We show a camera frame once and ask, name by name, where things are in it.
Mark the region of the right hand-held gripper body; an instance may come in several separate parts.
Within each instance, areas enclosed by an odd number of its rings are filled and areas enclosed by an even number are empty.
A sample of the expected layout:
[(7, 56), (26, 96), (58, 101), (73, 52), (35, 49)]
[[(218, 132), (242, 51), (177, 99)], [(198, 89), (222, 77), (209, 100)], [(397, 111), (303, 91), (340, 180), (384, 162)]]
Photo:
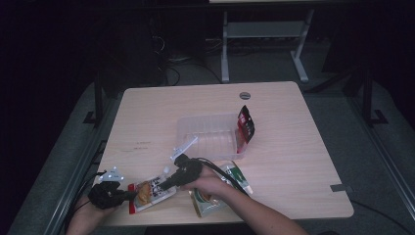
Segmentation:
[(197, 159), (190, 159), (185, 152), (196, 142), (198, 137), (194, 136), (189, 141), (176, 147), (170, 159), (178, 167), (175, 173), (170, 176), (174, 186), (182, 186), (191, 183), (200, 177), (203, 169), (202, 163)]

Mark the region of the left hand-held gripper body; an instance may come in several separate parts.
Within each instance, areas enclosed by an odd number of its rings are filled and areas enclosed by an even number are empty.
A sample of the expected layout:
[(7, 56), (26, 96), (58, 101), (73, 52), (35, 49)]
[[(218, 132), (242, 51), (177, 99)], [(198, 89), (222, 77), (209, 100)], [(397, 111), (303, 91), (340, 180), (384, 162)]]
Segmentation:
[(88, 194), (90, 202), (97, 208), (104, 210), (114, 208), (124, 202), (123, 191), (119, 190), (123, 176), (116, 166), (100, 174), (98, 183)]

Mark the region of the orange white snack packet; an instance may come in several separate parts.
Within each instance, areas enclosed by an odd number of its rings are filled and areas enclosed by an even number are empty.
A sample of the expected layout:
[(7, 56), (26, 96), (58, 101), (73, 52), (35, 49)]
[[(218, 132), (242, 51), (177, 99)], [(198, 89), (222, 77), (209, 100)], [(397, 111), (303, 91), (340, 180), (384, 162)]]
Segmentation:
[(166, 166), (162, 174), (154, 176), (138, 183), (131, 183), (127, 189), (136, 193), (136, 196), (129, 202), (129, 213), (135, 214), (149, 207), (154, 206), (176, 194), (176, 188), (171, 187), (163, 190), (160, 185), (167, 180), (170, 168)]

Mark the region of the clear plastic container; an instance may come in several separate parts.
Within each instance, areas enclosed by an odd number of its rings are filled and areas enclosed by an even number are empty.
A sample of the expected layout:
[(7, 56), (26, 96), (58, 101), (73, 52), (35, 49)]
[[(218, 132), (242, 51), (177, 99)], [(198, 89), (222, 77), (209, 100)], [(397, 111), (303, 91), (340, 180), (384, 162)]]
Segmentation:
[(177, 121), (174, 154), (210, 161), (234, 161), (245, 156), (238, 146), (236, 113), (182, 117)]

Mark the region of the red black snack packet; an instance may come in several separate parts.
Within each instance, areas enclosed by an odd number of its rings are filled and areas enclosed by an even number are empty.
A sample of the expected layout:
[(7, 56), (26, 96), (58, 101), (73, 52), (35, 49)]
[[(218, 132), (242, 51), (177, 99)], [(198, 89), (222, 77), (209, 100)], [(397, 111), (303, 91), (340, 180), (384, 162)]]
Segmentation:
[(243, 106), (238, 114), (236, 141), (237, 153), (242, 154), (254, 137), (255, 127), (247, 106)]

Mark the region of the person's left hand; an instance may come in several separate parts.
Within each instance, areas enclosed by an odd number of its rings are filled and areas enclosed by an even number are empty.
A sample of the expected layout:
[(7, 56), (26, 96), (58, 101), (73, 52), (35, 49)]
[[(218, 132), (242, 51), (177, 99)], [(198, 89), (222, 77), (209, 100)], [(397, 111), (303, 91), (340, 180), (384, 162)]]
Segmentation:
[(82, 196), (75, 205), (72, 218), (80, 221), (98, 222), (117, 211), (117, 207), (99, 209), (94, 206), (87, 196)]

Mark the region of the person's right hand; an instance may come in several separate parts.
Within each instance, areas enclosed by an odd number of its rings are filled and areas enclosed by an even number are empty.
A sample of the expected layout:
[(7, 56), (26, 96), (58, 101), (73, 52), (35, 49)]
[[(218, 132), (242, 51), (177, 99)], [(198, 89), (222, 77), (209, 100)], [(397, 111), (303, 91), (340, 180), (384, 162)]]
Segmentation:
[(229, 185), (223, 182), (211, 168), (204, 166), (199, 178), (181, 186), (181, 189), (198, 189), (205, 194), (221, 197), (228, 187)]

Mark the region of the green white snack packet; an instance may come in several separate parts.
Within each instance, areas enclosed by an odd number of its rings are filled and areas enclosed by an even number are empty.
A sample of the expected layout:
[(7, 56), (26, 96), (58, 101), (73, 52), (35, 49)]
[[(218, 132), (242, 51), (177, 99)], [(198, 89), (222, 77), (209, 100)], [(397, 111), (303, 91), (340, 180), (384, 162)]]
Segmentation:
[[(236, 181), (248, 196), (254, 192), (245, 175), (234, 162), (228, 162), (219, 168)], [(189, 194), (198, 217), (205, 217), (227, 207), (224, 202), (201, 193), (198, 189), (191, 190)]]

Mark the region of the black metal stand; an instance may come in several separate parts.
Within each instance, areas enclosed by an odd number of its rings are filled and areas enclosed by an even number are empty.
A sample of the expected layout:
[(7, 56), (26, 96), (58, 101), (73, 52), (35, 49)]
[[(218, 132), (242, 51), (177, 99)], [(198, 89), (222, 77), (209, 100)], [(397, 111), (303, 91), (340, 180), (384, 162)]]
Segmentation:
[(363, 71), (362, 117), (366, 124), (387, 124), (388, 120), (381, 110), (372, 109), (373, 79), (368, 69)]
[(101, 84), (100, 75), (97, 74), (94, 78), (94, 105), (95, 110), (93, 112), (88, 112), (84, 123), (93, 124), (95, 127), (98, 127), (103, 119), (103, 87)]

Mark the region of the grey tape strip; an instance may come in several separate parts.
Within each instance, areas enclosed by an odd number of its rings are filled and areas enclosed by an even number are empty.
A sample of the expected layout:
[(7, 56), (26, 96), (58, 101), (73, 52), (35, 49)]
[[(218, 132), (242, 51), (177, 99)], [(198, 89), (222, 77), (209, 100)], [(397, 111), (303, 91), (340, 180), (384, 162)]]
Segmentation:
[(330, 185), (330, 188), (333, 192), (341, 192), (341, 191), (345, 191), (347, 193), (353, 192), (353, 189), (350, 186), (344, 185), (344, 184)]

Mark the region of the white metal desk frame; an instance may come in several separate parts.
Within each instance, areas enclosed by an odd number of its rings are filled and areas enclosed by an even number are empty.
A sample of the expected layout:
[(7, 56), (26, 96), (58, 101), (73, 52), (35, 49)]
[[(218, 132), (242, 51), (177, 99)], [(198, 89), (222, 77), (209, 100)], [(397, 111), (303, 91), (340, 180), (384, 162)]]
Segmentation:
[(298, 46), (291, 51), (292, 61), (298, 73), (300, 82), (309, 81), (300, 56), (311, 26), (314, 10), (308, 10), (303, 21), (289, 22), (229, 22), (228, 14), (223, 14), (221, 78), (229, 82), (228, 40), (241, 38), (296, 38)]

